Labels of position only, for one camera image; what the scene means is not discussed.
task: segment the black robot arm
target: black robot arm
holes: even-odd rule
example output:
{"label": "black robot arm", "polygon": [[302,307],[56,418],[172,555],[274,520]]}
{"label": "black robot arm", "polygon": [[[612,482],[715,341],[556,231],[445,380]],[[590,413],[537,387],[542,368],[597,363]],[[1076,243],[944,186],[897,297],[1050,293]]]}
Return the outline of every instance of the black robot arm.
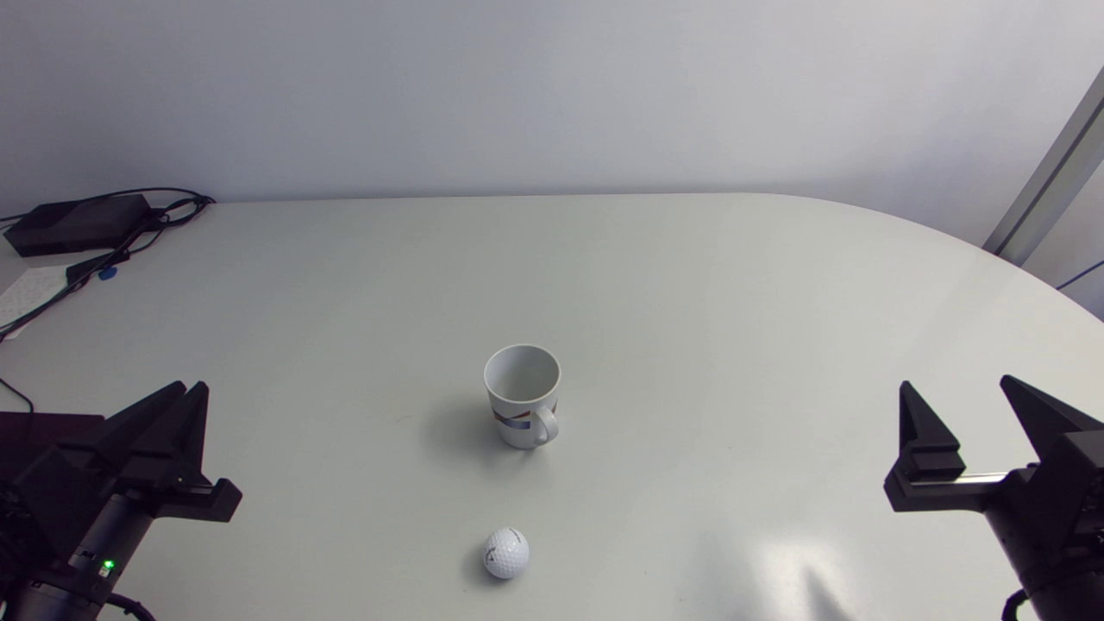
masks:
{"label": "black robot arm", "polygon": [[963,475],[958,441],[904,382],[900,454],[885,495],[896,512],[984,514],[1040,619],[1096,619],[1104,611],[1104,423],[1011,376],[1000,387],[1038,463]]}
{"label": "black robot arm", "polygon": [[208,393],[174,382],[108,419],[0,412],[4,621],[92,621],[155,518],[230,522],[242,493],[201,472]]}

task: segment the white table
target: white table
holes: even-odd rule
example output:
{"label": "white table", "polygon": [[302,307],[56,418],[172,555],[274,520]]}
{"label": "white table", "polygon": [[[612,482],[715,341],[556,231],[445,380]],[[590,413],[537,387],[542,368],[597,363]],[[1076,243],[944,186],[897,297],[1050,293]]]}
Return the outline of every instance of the white table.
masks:
{"label": "white table", "polygon": [[[104,414],[211,385],[204,471],[245,498],[155,523],[118,591],[161,621],[995,619],[1018,583],[985,519],[882,493],[898,385],[973,472],[1033,459],[1002,373],[1104,417],[1092,315],[819,200],[220,204],[119,267],[0,345],[0,377]],[[533,452],[481,383],[517,341],[564,369]],[[505,525],[532,562],[499,582],[478,548]]]}

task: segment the mug rim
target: mug rim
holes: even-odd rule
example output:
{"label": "mug rim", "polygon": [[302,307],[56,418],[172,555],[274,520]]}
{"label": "mug rim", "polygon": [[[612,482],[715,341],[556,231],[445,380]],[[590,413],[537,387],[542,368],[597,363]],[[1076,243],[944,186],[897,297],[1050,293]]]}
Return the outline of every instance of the mug rim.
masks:
{"label": "mug rim", "polygon": [[[495,392],[495,389],[490,387],[490,382],[487,381],[487,369],[490,368],[491,361],[495,358],[497,358],[499,354],[506,351],[507,349],[513,349],[514,347],[532,347],[533,349],[539,349],[544,354],[548,354],[549,357],[552,358],[552,361],[555,362],[555,383],[553,383],[552,388],[548,389],[548,391],[545,391],[544,394],[541,394],[535,399],[527,399],[526,401],[516,401],[513,399],[507,399],[506,397],[502,397],[498,392]],[[506,347],[491,354],[490,358],[487,358],[487,364],[484,365],[484,387],[487,388],[487,392],[490,392],[496,399],[499,399],[500,401],[505,401],[507,403],[513,403],[517,406],[526,406],[529,403],[535,403],[542,399],[548,399],[549,394],[552,394],[553,392],[555,392],[556,388],[560,388],[560,378],[562,377],[563,377],[563,369],[560,368],[560,359],[555,357],[555,354],[552,354],[544,347],[541,347],[540,345],[534,345],[532,343],[514,343],[513,345],[507,345]]]}

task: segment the gray metal pole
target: gray metal pole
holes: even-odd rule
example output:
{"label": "gray metal pole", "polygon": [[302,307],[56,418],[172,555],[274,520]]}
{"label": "gray metal pole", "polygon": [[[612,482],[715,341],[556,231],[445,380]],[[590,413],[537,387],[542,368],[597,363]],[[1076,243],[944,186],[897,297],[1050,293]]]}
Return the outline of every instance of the gray metal pole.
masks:
{"label": "gray metal pole", "polygon": [[981,248],[1023,265],[1104,160],[1104,69]]}

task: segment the mug handle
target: mug handle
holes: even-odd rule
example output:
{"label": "mug handle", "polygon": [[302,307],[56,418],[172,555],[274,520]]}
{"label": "mug handle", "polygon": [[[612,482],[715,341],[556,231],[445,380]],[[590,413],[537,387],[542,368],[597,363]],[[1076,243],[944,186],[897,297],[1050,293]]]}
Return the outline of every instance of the mug handle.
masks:
{"label": "mug handle", "polygon": [[560,435],[560,424],[555,422],[552,410],[541,406],[537,409],[537,422],[540,422],[541,431],[537,435],[537,445],[548,444]]}

